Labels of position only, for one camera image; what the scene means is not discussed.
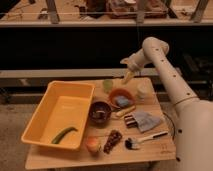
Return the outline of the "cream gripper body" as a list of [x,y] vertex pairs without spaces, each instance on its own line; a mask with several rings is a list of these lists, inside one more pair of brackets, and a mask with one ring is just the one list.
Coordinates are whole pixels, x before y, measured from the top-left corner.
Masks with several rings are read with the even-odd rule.
[[131,72],[140,71],[147,63],[148,59],[145,57],[144,52],[140,49],[138,52],[133,53],[127,58],[120,61],[121,64],[126,64]]

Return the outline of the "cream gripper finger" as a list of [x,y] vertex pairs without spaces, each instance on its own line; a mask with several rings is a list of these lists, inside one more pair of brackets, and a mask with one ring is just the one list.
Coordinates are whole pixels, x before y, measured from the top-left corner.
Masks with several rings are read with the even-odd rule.
[[122,79],[121,83],[122,84],[127,84],[132,78],[134,77],[134,73],[131,71],[128,71],[124,78]]

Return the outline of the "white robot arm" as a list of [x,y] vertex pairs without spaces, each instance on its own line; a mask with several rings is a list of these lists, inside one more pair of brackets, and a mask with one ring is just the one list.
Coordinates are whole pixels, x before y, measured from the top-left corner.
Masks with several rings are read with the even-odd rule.
[[169,45],[147,37],[142,47],[128,58],[123,83],[152,63],[179,115],[176,171],[213,171],[213,102],[201,100],[166,58]]

